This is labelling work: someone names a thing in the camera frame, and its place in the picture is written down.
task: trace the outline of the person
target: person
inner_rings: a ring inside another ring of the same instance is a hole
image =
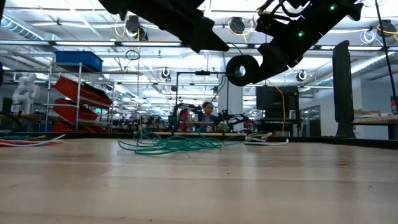
[[[214,105],[210,102],[204,102],[202,104],[202,108],[205,111],[204,113],[199,113],[198,121],[201,122],[215,122],[217,116],[212,115]]]

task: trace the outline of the dark hair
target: dark hair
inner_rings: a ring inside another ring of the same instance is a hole
[[[210,103],[209,101],[207,101],[207,102],[204,102],[204,103],[202,104],[202,107],[203,107],[203,109],[205,109],[205,108],[206,108],[206,106],[207,106],[207,105],[209,105],[209,104],[211,104],[211,105],[212,105],[212,103]]]

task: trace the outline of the blue bin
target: blue bin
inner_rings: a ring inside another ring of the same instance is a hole
[[[58,51],[55,52],[55,63],[70,72],[79,71],[82,63],[83,72],[102,72],[102,60],[89,51]]]

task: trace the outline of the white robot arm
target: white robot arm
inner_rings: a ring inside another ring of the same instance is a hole
[[[28,77],[20,77],[18,88],[14,91],[14,94],[12,95],[13,105],[19,105],[24,102],[23,111],[25,112],[25,114],[32,113],[34,102],[33,100],[40,98],[40,87],[35,85],[35,79],[36,74],[31,74]]]

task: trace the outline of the ceiling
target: ceiling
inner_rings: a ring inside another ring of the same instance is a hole
[[[364,34],[369,26],[375,27],[378,24],[376,8],[373,1],[365,1],[369,7],[364,7],[362,19],[359,22],[344,18],[336,27],[333,28],[320,41],[319,45],[336,45],[341,41],[349,40],[351,45],[373,45],[381,46],[381,39],[377,36],[371,38],[371,33]],[[206,0],[200,7],[205,12],[205,16],[215,21],[214,32],[225,42],[244,44],[245,39],[242,36],[234,35],[228,29],[228,21],[231,17],[242,17],[246,25],[247,42],[261,44],[269,42],[272,37],[262,33],[255,32],[253,21],[258,16],[255,10],[263,4],[261,0]],[[394,25],[398,23],[398,2],[396,0],[380,1],[380,10],[383,18],[390,19]],[[79,41],[133,41],[132,37],[123,35],[124,22],[120,18],[108,13],[97,0],[7,0],[4,10],[4,17],[12,19],[19,25],[25,27],[35,35],[45,40],[79,40]],[[146,29],[150,41],[153,42],[176,42],[178,39],[168,32],[159,30],[155,25],[140,19],[141,24]],[[25,40],[20,34],[11,30],[4,29],[0,32],[0,39]],[[387,38],[389,46],[398,46],[394,36]],[[135,49],[140,51],[140,60],[127,60],[125,52]],[[145,110],[156,110],[158,112],[168,113],[175,99],[172,97],[170,85],[151,85],[150,83],[164,83],[161,73],[164,68],[170,70],[172,83],[176,80],[176,72],[192,72],[197,70],[209,70],[214,72],[223,72],[228,60],[238,55],[236,49],[226,52],[224,57],[220,52],[202,51],[196,54],[190,49],[181,47],[64,47],[64,50],[91,50],[99,55],[103,60],[103,70],[112,72],[105,74],[105,78],[120,84],[119,104],[135,104],[136,101],[128,100],[128,95],[136,95],[142,100],[140,105],[146,105]],[[26,57],[20,57],[15,52],[20,52]],[[244,49],[244,54],[254,55],[259,63],[263,57],[255,49]],[[352,62],[362,62],[381,52],[352,52]],[[11,69],[48,69],[53,57],[51,47],[34,47],[21,45],[1,45],[0,58],[3,64]],[[308,80],[305,83],[298,83],[296,74],[305,70],[308,74]],[[275,85],[303,85],[317,84],[317,80],[327,77],[331,71],[331,52],[308,51],[304,59],[293,69],[285,73],[276,75],[269,79]],[[126,74],[126,72],[139,72],[141,75]],[[186,103],[201,104],[204,100],[212,99],[214,86],[219,83],[217,75],[209,77],[199,77],[195,75],[181,75],[179,82],[195,83],[194,86],[183,86],[179,89],[183,100]],[[312,88],[305,93],[310,96],[319,89]],[[245,111],[255,107],[253,102],[255,98],[254,88],[247,86],[244,88],[244,95],[247,98],[244,102]]]

